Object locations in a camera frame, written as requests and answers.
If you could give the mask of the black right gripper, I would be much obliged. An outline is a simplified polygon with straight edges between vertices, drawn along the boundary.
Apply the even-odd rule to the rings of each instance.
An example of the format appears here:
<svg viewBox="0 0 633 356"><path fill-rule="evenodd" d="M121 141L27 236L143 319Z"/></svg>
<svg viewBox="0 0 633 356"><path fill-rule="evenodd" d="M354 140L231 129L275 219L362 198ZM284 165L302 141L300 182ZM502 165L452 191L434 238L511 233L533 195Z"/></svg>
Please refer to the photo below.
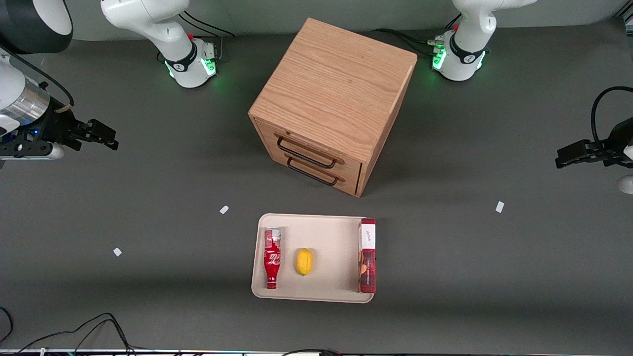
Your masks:
<svg viewBox="0 0 633 356"><path fill-rule="evenodd" d="M97 119L89 120L83 128L83 136L74 138L72 130L82 123L75 119L72 111L57 113L50 107L30 110L10 106L1 114L19 124L1 137L2 152L63 152L65 147L79 151L80 140L118 150L117 132Z"/></svg>

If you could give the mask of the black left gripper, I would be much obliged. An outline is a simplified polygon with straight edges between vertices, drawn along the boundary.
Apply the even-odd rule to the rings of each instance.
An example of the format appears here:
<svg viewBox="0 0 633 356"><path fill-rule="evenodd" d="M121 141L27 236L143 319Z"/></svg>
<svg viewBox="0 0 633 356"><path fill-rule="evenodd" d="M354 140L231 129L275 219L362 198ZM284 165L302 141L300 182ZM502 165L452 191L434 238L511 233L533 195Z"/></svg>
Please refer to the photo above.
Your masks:
<svg viewBox="0 0 633 356"><path fill-rule="evenodd" d="M622 167L632 167L632 158L626 155L625 150L632 146L633 118L629 118L615 125L607 138L607 152L610 155L611 164ZM603 155L598 144L590 140L579 140L557 151L555 164L557 169L562 169L573 164L603 162L608 157Z"/></svg>

